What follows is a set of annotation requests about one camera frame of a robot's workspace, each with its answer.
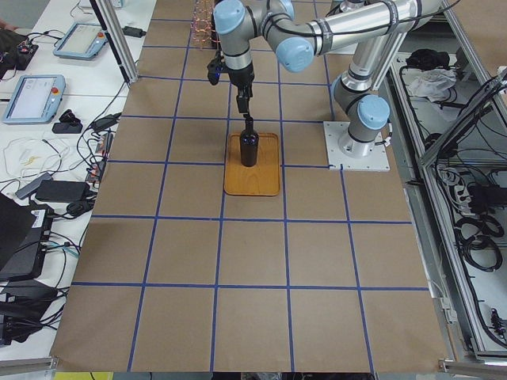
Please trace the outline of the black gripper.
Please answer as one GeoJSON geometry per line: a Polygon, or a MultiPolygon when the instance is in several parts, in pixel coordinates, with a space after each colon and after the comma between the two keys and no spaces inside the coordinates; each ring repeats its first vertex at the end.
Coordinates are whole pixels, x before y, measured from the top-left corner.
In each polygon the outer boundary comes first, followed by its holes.
{"type": "Polygon", "coordinates": [[[248,98],[253,97],[254,66],[248,65],[240,70],[229,69],[230,82],[237,88],[236,104],[238,112],[248,113],[248,98]]]}

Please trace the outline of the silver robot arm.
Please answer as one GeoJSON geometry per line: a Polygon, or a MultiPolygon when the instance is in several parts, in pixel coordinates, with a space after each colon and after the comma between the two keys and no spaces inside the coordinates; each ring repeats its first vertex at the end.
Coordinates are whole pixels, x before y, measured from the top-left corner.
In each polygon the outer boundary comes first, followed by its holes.
{"type": "Polygon", "coordinates": [[[387,102],[370,92],[372,75],[381,63],[390,36],[399,36],[427,22],[440,8],[438,1],[344,1],[330,15],[296,24],[290,1],[221,1],[214,10],[220,51],[208,64],[208,80],[216,85],[227,74],[238,90],[238,111],[253,126],[249,102],[253,96],[254,65],[250,41],[262,37],[286,71],[299,73],[314,57],[344,46],[356,50],[347,71],[333,83],[334,100],[349,118],[339,140],[340,150],[362,158],[387,125],[387,102]]]}

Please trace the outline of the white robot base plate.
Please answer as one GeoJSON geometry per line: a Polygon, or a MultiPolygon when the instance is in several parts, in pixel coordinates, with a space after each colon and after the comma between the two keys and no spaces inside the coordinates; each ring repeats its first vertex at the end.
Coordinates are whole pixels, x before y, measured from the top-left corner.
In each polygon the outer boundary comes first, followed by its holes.
{"type": "Polygon", "coordinates": [[[387,148],[379,132],[373,142],[357,142],[349,135],[349,122],[323,123],[330,170],[388,172],[387,148]]]}

